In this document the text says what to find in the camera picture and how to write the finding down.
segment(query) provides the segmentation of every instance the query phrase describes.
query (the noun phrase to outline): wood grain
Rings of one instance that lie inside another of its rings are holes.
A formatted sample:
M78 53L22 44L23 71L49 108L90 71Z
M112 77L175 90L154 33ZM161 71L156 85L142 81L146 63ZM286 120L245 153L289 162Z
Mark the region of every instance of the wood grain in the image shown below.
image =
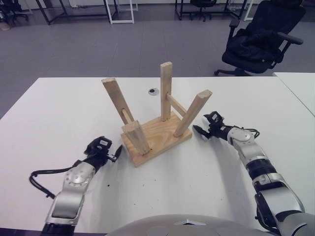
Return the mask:
M170 119L166 122L161 121L161 117L158 117L143 124L142 129L151 148L151 151L145 155L141 155L130 142L128 137L125 134L121 134L123 142L128 149L129 155L134 162L134 165L137 167L160 155L166 150L174 147L175 145L191 138L192 133L189 129L186 129L186 131L180 137L176 138L173 136L174 131L180 122L181 120L178 118L178 116L174 112L171 112Z
M181 116L185 116L187 110L178 101L176 101L176 99L172 97L172 95L167 93L166 99L167 101L169 101L171 106L174 107L175 110L178 111L179 114L181 114Z
M116 107L118 114L122 118L124 124L128 124L128 120L123 114L123 109L126 111L129 120L134 121L131 111L129 110L129 107L125 101L122 91L119 88L119 85L117 84L116 79L113 77L103 79L102 83L107 90L110 99L113 101L114 106Z
M124 117L125 117L125 119L126 119L126 121L127 121L128 123L133 122L133 121L131 120L131 118L129 117L128 112L126 111L125 108L122 109L122 113L123 113L123 115L124 115Z
M126 124L122 129L129 141L141 155L144 155L151 150L139 121L136 120Z
M180 137L188 126L192 123L195 117L200 112L201 108L206 104L209 97L212 95L212 92L209 90L204 90L196 95L195 99L189 106L185 116L183 117L181 123L178 125L177 129L174 132L174 137Z
M166 121L171 117L171 104L166 99L166 94L172 93L172 73L173 64L171 62L166 62L160 66L161 72L161 119Z

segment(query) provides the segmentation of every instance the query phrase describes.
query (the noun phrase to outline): black cable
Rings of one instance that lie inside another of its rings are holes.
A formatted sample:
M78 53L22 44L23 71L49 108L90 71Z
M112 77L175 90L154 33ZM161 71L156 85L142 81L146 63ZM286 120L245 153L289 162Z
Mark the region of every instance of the black cable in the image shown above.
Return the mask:
M35 179L34 177L37 177L38 175L50 175L50 174L58 174L58 173L63 173L66 172L68 170L70 170L72 168L68 167L65 169L57 169L57 170L39 170L39 171L33 171L29 177L29 180L31 182L31 184L37 188L38 190L42 191L43 193L46 194L46 198L55 198L55 194L53 194L52 192L50 192L47 188L43 187L42 185L40 185Z
M248 131L250 131L252 133L255 133L254 134L254 138L257 138L260 135L260 132L258 130L256 130L256 129L244 129L244 130L248 130Z
M256 219L258 220L258 222L260 223L260 225L261 225L263 228L265 228L266 230L268 230L268 231L270 231L270 232L273 232L273 233L276 234L276 235L281 235L281 234L280 234L280 231L279 231L278 229L269 227L268 225L265 224L265 222L261 219L261 215L260 215L259 212L258 212L258 208L256 208L256 214L257 214Z

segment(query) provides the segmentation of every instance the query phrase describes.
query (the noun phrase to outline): white table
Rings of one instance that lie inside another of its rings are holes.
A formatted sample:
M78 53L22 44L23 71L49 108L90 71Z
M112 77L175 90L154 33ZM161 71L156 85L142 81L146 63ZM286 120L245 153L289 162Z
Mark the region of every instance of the white table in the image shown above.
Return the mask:
M315 73L274 73L315 116Z
M40 78L0 120L0 227L41 230L52 200L28 182L39 169L83 159L86 145L105 135L111 151L122 143L122 121L101 78ZM117 78L140 122L159 116L159 78ZM213 92L201 115L217 110L225 123L256 128L257 142L315 213L315 119L275 77L174 78L172 95L185 107L204 89ZM63 174L38 177L53 193ZM193 137L134 168L125 152L95 176L77 232L108 233L159 214L211 215L260 228L254 220L254 189L235 150L218 139Z

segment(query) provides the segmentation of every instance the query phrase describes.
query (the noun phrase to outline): wooden stool leg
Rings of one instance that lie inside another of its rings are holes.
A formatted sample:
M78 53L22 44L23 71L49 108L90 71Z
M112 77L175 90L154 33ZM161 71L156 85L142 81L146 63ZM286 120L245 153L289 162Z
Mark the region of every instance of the wooden stool leg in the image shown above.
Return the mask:
M122 129L132 145L141 155L144 155L151 150L139 121L136 120L126 124L122 127Z
M172 92L172 73L173 64L171 62L163 63L161 69L161 120L166 121L171 118L171 104L166 95Z
M201 108L205 105L211 95L212 92L210 92L209 90L204 90L203 92L200 92L196 95L185 116L181 120L180 124L177 126L174 132L174 137L179 137L186 131L188 126L192 123L193 119L195 119L195 117L200 112Z
M111 100L113 101L120 117L122 118L124 124L128 124L134 121L131 111L125 101L125 98L120 90L115 78L103 79L102 83L107 90L107 93Z

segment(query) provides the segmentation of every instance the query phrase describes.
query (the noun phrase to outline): chair wheel base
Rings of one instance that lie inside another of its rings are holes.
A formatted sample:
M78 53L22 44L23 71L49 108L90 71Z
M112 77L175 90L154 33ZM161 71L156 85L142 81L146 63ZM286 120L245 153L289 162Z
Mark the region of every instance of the chair wheel base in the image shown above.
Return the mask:
M219 73L227 74L227 75L235 75L235 76L251 76L244 70L240 68L236 68L235 70L216 70L214 75L217 76Z

